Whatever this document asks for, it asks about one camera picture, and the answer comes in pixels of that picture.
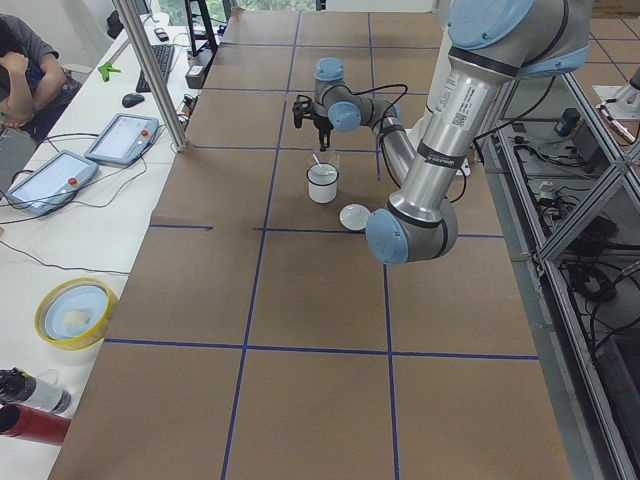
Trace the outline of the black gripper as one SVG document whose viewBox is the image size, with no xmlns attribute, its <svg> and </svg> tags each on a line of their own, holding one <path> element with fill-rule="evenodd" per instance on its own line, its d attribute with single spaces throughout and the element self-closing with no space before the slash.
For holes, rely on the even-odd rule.
<svg viewBox="0 0 640 480">
<path fill-rule="evenodd" d="M 327 151 L 331 146 L 330 138 L 333 125 L 328 117 L 322 115 L 315 117 L 314 125 L 318 130 L 319 150 L 323 152 Z"/>
</svg>

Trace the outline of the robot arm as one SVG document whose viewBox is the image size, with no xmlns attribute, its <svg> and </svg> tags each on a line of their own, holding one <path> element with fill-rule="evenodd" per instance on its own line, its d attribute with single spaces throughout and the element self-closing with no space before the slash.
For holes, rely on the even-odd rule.
<svg viewBox="0 0 640 480">
<path fill-rule="evenodd" d="M 450 72 L 422 137 L 412 143 L 389 102 L 353 93 L 340 60 L 315 69 L 311 117 L 320 138 L 366 126 L 399 182 L 368 218 L 365 236 L 383 264 L 445 255 L 458 235 L 447 191 L 478 136 L 501 86 L 516 78 L 555 76 L 588 56 L 590 1 L 455 1 L 446 34 Z"/>
</svg>

